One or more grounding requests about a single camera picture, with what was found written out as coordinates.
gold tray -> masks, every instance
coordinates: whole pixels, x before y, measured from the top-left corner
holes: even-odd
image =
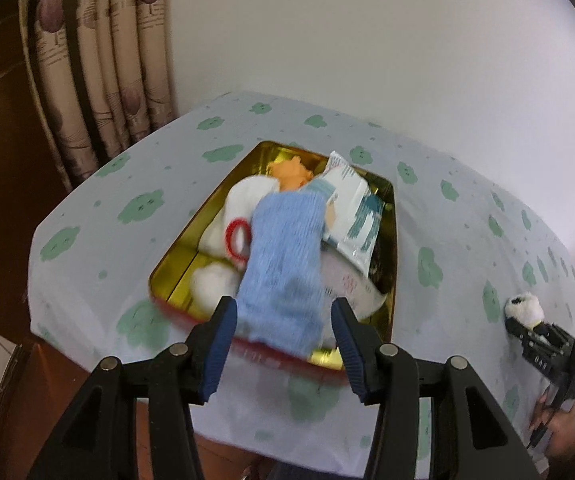
[[[281,160],[290,160],[293,156],[301,157],[303,165],[319,174],[325,169],[328,157],[308,152],[292,146],[285,146],[271,141],[263,141],[251,150],[237,164],[228,176],[193,216],[186,228],[174,241],[163,259],[150,275],[149,285],[152,299],[172,318],[173,321],[190,328],[196,323],[207,320],[206,315],[192,300],[190,277],[194,270],[218,261],[217,258],[197,251],[203,231],[210,225],[218,211],[223,207],[229,190],[245,178],[256,174],[268,174],[268,164]],[[396,222],[394,210],[394,187],[381,176],[355,168],[363,176],[370,189],[385,203],[381,226],[376,238],[376,247],[372,256],[370,277],[386,300],[381,309],[364,322],[373,325],[379,336],[389,340],[394,317],[394,289],[396,280]],[[246,357],[264,362],[272,367],[308,375],[313,378],[343,382],[346,380],[343,361],[338,349],[329,351],[315,350],[305,361],[265,345],[250,343],[234,338],[232,348],[242,352]]]

metal screw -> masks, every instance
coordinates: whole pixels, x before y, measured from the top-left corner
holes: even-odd
[[[101,370],[109,372],[110,370],[114,370],[118,364],[119,360],[116,357],[105,357],[101,360]]]
[[[397,345],[393,345],[392,343],[385,343],[380,346],[378,351],[387,357],[394,357],[398,354],[399,348]]]
[[[170,346],[170,354],[175,357],[188,353],[188,346],[185,343],[174,343]]]
[[[465,370],[467,368],[467,359],[460,355],[455,355],[449,360],[449,363],[457,370]]]

orange toy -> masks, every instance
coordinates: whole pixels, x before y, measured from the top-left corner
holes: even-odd
[[[314,177],[314,173],[301,164],[299,156],[293,156],[292,160],[271,162],[268,167],[271,176],[279,179],[281,191],[296,191]]]

beige patterned curtain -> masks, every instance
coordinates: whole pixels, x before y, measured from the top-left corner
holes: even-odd
[[[164,0],[19,0],[26,67],[66,187],[173,118]]]

blue cloth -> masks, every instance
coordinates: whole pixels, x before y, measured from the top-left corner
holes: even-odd
[[[272,193],[259,202],[236,297],[238,335],[298,357],[320,346],[325,205],[322,195],[303,191]]]

